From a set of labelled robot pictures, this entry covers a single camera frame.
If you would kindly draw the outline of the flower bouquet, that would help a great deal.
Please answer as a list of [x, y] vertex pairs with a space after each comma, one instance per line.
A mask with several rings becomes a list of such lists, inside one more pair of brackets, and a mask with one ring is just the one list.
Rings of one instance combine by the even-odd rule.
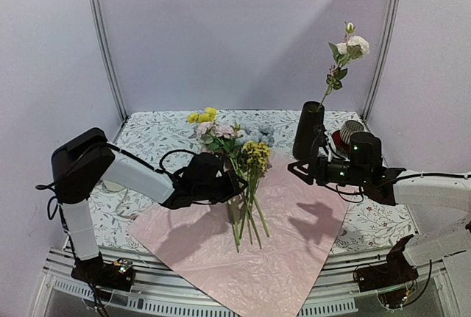
[[251, 244], [262, 247], [253, 213], [258, 214], [265, 236], [269, 236], [256, 192], [271, 167], [269, 159], [275, 142], [273, 127], [268, 124], [245, 127], [237, 122], [222, 124], [216, 120], [216, 115], [216, 109], [208, 107], [201, 113], [190, 113], [187, 122], [195, 125], [196, 138], [203, 148], [221, 155], [227, 169], [234, 171], [236, 183], [245, 187], [227, 204], [236, 250], [240, 250], [244, 232], [248, 232]]

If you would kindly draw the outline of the pink wrapping paper sheet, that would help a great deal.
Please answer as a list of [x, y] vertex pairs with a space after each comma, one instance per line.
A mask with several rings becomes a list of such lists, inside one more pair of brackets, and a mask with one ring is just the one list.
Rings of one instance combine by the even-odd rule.
[[275, 155], [256, 193], [269, 229], [262, 247], [236, 250], [224, 204], [167, 210], [154, 205], [128, 232], [171, 270], [240, 316], [295, 316], [325, 264], [347, 212], [338, 195], [306, 185]]

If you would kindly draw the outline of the white rose stem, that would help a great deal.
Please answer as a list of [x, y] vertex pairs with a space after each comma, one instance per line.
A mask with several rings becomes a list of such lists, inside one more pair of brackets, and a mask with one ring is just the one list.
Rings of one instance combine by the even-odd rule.
[[332, 53], [333, 64], [326, 75], [326, 91], [317, 107], [321, 110], [325, 99], [333, 92], [343, 88], [342, 80], [348, 74], [348, 65], [352, 61], [364, 59], [370, 53], [369, 42], [355, 33], [356, 25], [351, 21], [344, 22], [344, 39], [340, 43], [328, 42]]

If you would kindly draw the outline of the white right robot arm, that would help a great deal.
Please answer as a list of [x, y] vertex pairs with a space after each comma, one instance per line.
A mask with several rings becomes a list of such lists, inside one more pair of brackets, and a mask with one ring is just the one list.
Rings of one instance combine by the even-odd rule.
[[412, 171], [386, 167], [382, 143], [369, 132], [350, 138], [346, 160], [319, 153], [326, 147], [320, 132], [310, 155], [288, 164], [288, 170], [308, 185], [343, 194], [344, 186], [383, 206], [412, 210], [419, 232], [400, 239], [389, 251], [380, 278], [397, 284], [409, 269], [470, 249], [470, 173]]

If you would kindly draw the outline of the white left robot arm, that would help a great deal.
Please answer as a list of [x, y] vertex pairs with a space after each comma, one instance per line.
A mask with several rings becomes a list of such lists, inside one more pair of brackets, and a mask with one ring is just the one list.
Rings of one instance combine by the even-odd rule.
[[49, 185], [81, 260], [82, 273], [94, 283], [104, 282], [109, 267], [99, 256], [88, 199], [96, 184], [108, 181], [149, 197], [169, 210], [193, 204], [225, 203], [242, 194], [248, 183], [234, 170], [224, 169], [220, 156], [193, 153], [188, 165], [171, 173], [153, 167], [107, 141], [92, 128], [56, 149], [52, 155], [53, 182]]

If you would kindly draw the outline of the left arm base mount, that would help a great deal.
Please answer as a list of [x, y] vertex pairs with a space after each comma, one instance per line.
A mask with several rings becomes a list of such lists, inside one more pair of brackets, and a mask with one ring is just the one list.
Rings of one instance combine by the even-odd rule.
[[75, 257], [71, 277], [94, 286], [129, 292], [135, 279], [135, 270], [132, 262], [124, 258], [106, 263], [100, 252], [97, 257], [88, 260]]

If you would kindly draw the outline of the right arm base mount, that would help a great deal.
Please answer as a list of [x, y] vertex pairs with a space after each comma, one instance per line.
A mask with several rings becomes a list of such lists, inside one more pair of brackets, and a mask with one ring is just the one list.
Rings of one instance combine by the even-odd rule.
[[354, 270], [353, 280], [358, 283], [360, 292], [388, 288], [418, 278], [415, 267], [404, 257], [406, 244], [413, 238], [408, 235], [401, 238], [386, 255], [386, 262], [376, 266], [360, 266]]

